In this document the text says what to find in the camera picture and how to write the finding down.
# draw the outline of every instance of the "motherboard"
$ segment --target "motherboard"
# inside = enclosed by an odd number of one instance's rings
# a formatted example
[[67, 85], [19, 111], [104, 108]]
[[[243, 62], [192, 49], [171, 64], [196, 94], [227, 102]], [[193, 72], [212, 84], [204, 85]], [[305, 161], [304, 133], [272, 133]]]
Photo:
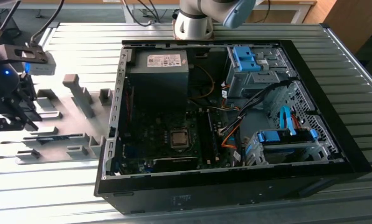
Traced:
[[209, 109], [153, 114], [135, 109], [120, 162], [125, 173], [228, 167], [229, 152], [216, 134], [223, 117]]

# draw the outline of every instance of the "aluminum workbench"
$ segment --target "aluminum workbench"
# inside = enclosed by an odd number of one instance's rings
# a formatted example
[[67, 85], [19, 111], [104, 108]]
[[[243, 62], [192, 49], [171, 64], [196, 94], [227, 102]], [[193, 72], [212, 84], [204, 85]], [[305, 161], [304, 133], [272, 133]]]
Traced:
[[[372, 164], [372, 77], [331, 29], [253, 24], [215, 30], [216, 39], [295, 42]], [[115, 86], [121, 40], [151, 39], [172, 39], [172, 25], [60, 23], [45, 31], [41, 44], [56, 59], [56, 74], [77, 73], [81, 85], [97, 91]], [[35, 78], [39, 87], [52, 81]], [[96, 170], [97, 160], [17, 165], [12, 157], [0, 157], [0, 223], [372, 223], [372, 173], [305, 199], [123, 216], [93, 196]]]

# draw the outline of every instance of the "power cable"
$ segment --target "power cable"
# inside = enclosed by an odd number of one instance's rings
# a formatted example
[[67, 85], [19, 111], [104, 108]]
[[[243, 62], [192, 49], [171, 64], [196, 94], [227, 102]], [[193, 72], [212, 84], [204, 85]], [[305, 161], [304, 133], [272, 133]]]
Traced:
[[152, 21], [149, 20], [147, 24], [141, 24], [141, 23], [136, 20], [135, 15], [133, 15], [133, 13], [132, 13], [129, 7], [128, 7], [128, 4], [127, 4], [125, 0], [123, 0], [123, 3], [124, 3], [125, 9], [128, 10], [128, 13], [131, 14], [131, 17], [132, 17], [133, 21], [135, 21], [140, 26], [143, 26], [143, 27], [151, 26], [151, 25], [152, 25]]
[[61, 8], [63, 8], [63, 5], [64, 5], [64, 1], [65, 0], [60, 0], [60, 4], [57, 6], [57, 9], [53, 13], [53, 15], [51, 16], [49, 20], [47, 21], [47, 23], [43, 25], [43, 27], [40, 28], [40, 30], [32, 35], [31, 37], [31, 40], [29, 40], [29, 43], [35, 43], [36, 42], [36, 38], [40, 36], [40, 34], [44, 32], [44, 30], [48, 28], [48, 26], [51, 25], [52, 21], [56, 19], [60, 11], [61, 11]]

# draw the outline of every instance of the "motherboard chip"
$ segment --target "motherboard chip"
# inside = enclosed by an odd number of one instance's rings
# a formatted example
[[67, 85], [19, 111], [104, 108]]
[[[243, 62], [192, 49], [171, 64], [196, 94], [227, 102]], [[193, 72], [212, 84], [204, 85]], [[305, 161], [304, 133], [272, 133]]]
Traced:
[[171, 130], [171, 148], [172, 149], [185, 149], [189, 146], [188, 141], [188, 130], [172, 129]]

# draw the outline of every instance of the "blue led light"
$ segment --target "blue led light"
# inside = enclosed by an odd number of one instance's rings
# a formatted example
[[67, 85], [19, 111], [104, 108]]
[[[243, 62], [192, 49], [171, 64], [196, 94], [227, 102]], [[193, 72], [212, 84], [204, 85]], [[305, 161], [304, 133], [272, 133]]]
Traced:
[[31, 64], [29, 63], [25, 63], [25, 73], [28, 73], [31, 70]]

